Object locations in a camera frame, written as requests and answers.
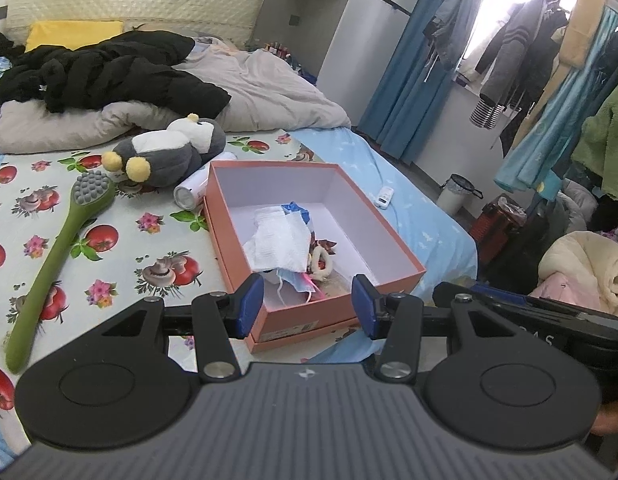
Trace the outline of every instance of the green massage brush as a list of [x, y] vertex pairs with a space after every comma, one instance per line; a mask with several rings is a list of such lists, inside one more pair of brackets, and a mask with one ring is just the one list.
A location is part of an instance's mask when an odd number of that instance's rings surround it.
[[81, 174], [71, 190], [69, 213], [63, 228], [22, 305], [5, 351], [7, 368], [18, 373], [29, 360], [38, 318], [45, 306], [49, 288], [57, 278], [74, 237], [89, 218], [112, 203], [115, 185], [100, 171]]

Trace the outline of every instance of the green fleece jacket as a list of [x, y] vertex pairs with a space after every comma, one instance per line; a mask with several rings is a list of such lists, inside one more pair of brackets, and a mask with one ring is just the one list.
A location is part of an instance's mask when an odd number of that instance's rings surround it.
[[572, 160], [602, 177], [602, 192], [618, 200], [618, 86], [598, 113], [586, 118]]

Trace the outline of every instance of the hand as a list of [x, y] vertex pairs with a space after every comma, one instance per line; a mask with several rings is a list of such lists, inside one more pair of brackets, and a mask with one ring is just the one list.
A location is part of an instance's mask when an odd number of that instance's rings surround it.
[[609, 402], [600, 408], [591, 433], [599, 436], [618, 434], [618, 400]]

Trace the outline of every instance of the spray can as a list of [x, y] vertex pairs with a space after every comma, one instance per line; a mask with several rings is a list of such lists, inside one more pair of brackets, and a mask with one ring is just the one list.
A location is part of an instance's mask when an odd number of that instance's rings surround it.
[[202, 199], [207, 192], [209, 164], [214, 162], [214, 160], [238, 160], [238, 157], [231, 152], [222, 152], [176, 186], [173, 190], [173, 200], [179, 207], [192, 211], [202, 203]]

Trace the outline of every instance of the stuffed penguin toy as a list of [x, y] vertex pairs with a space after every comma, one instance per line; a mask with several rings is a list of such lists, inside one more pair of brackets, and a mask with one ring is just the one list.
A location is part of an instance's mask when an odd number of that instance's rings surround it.
[[182, 182], [225, 149], [225, 132], [196, 114], [176, 119], [166, 130], [121, 140], [102, 154], [107, 171], [124, 170], [130, 180], [166, 187]]

